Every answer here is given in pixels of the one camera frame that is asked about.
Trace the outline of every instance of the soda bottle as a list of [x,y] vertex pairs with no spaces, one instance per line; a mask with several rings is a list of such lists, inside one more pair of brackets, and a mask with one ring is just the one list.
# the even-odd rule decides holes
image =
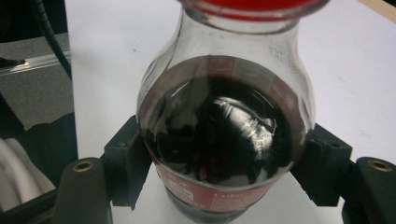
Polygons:
[[327,1],[180,2],[137,122],[174,205],[197,223],[228,223],[304,153],[315,112],[298,20]]

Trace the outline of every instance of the bottle neck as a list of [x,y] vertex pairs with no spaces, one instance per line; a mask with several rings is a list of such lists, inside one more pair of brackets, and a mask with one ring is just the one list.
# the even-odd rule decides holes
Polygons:
[[184,8],[184,15],[203,25],[220,29],[226,32],[244,35],[271,35],[281,34],[298,25],[299,19],[286,21],[239,21],[223,18],[201,11]]

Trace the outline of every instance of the dark liquid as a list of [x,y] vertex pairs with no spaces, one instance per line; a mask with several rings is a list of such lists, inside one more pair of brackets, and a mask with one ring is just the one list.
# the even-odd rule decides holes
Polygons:
[[[157,97],[149,91],[139,110],[139,117],[146,118],[140,130],[155,160],[191,182],[235,190],[260,186],[289,170],[290,127],[268,96],[216,74],[170,86],[157,91]],[[161,88],[154,84],[152,89]],[[227,223],[247,210],[214,213],[168,195],[185,216],[200,223]]]

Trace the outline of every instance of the red bottle cap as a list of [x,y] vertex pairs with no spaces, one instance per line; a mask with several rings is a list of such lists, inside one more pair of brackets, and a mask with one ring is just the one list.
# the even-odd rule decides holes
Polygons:
[[244,21],[280,21],[302,17],[329,0],[179,0],[208,14]]

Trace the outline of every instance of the white cloth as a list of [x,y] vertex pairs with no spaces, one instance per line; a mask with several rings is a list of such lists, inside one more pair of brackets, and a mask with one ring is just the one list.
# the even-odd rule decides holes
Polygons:
[[0,138],[0,208],[3,211],[52,189],[54,185],[35,167],[17,140]]

